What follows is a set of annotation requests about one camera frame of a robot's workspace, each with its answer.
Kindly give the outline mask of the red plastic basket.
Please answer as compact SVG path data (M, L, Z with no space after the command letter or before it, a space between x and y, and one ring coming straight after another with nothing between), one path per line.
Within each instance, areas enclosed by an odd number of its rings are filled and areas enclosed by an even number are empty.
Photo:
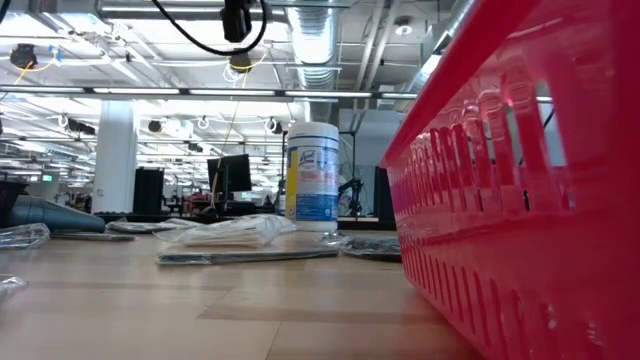
M640 360L640 0L476 0L382 164L485 357Z

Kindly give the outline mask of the comb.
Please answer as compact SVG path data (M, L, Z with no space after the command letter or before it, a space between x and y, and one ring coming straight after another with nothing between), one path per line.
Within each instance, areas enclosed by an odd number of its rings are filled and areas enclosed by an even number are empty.
M182 265L223 265L249 262L269 262L299 259L337 257L337 249L312 248L294 250L261 250L257 251L176 251L161 252L157 255L157 264L162 266Z
M110 233L93 233L93 232L55 232L50 235L56 240L78 240L78 241L94 241L94 242L132 242L137 239L134 235L128 234L110 234Z

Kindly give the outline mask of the teal roll-on deodorant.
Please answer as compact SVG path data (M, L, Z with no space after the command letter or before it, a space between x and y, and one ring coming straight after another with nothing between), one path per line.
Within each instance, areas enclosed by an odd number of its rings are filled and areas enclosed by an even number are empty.
M43 198L20 195L6 218L6 227L42 223L51 232L103 233L105 221L97 216L50 202Z

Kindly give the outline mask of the Lysol wipes canister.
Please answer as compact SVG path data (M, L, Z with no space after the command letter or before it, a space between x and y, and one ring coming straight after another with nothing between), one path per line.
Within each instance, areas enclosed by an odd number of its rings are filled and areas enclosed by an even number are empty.
M285 216L298 230L334 232L338 227L339 130L305 122L286 137Z

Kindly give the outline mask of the black partition panel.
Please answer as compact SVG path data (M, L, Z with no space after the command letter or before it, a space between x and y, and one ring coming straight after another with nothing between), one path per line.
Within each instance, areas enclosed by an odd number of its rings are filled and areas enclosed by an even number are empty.
M394 224L395 216L390 192L387 170L381 167L375 168L374 179L374 213L378 221L385 224Z

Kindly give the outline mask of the black round brush in bag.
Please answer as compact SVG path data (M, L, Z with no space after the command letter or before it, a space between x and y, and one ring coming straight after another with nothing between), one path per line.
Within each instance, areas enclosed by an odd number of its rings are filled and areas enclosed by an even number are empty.
M401 263L397 236L372 234L325 233L319 242L339 250L342 255L383 262Z

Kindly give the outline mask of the black computer monitor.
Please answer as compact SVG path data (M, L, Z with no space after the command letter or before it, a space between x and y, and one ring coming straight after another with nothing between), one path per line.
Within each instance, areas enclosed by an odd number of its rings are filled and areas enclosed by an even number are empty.
M252 188L248 154L208 159L207 170L212 192L243 192Z

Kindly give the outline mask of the vanity pack swabs bag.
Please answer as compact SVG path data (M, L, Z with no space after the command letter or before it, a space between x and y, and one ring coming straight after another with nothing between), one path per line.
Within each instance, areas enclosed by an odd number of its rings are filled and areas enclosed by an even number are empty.
M245 215L228 221L155 233L159 239L184 246L263 247L279 235L294 232L296 224L273 214Z

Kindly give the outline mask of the black cabinet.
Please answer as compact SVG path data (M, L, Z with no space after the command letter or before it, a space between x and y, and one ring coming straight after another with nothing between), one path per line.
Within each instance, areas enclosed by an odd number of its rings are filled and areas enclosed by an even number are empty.
M141 215L159 215L163 187L163 170L138 168L135 173L133 212Z

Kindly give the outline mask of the clear bag white contents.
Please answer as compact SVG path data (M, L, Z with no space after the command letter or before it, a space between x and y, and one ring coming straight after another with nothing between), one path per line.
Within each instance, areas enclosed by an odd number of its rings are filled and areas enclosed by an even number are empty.
M125 218L121 218L107 223L105 230L119 234L151 234L176 229L189 229L198 226L200 226L198 222L180 218L170 218L161 222L129 222Z

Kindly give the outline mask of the long light strip bar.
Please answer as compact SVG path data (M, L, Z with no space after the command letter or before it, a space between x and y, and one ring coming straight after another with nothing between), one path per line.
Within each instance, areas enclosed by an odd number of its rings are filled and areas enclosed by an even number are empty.
M174 97L233 97L233 98L307 98L307 99L388 99L414 100L416 93L337 91L337 90L284 90L249 88L142 88L142 87L72 87L0 85L0 92L78 96L131 96L149 98Z

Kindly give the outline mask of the white square pillar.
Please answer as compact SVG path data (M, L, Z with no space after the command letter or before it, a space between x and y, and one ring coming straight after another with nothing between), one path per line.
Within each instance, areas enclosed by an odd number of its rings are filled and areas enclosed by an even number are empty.
M139 124L134 101L101 102L93 180L93 213L132 211Z

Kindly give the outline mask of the silver round ceiling duct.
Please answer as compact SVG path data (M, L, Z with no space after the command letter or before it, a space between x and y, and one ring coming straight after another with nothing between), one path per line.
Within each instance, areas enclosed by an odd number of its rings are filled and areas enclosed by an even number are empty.
M294 58L299 65L300 87L306 90L334 89L339 11L326 6L292 6L285 12L291 28Z

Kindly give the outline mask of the silver slanted ceiling duct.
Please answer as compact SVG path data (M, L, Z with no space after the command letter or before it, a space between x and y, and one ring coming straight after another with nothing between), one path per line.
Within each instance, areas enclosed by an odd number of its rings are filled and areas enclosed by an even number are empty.
M436 70L449 43L462 26L476 0L434 0L436 3L435 23L431 23L420 44L421 66L414 76L403 86L403 93L418 94L422 91L432 73Z

